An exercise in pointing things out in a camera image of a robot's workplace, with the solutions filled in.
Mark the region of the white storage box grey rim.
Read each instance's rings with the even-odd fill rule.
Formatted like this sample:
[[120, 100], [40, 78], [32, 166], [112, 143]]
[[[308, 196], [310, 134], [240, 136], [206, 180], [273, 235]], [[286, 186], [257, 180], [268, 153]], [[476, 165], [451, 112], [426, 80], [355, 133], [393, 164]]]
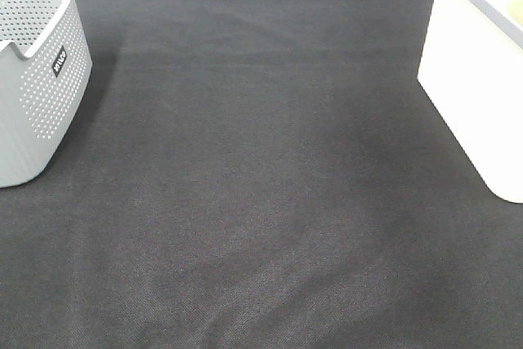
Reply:
[[418, 81], [487, 187], [522, 201], [522, 0], [433, 0]]

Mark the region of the grey perforated plastic basket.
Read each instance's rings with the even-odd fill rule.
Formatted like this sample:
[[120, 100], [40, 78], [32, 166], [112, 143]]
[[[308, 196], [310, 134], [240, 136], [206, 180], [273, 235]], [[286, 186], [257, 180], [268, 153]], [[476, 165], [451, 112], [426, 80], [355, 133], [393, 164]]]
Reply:
[[1, 0], [1, 186], [37, 177], [92, 70], [75, 0]]

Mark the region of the black fabric table cover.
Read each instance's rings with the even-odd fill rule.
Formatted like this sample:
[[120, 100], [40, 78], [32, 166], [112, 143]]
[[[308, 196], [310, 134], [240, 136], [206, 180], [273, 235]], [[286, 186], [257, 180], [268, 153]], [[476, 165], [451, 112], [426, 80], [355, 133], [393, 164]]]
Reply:
[[522, 207], [418, 84], [433, 0], [76, 0], [93, 66], [1, 192], [4, 348], [519, 348]]

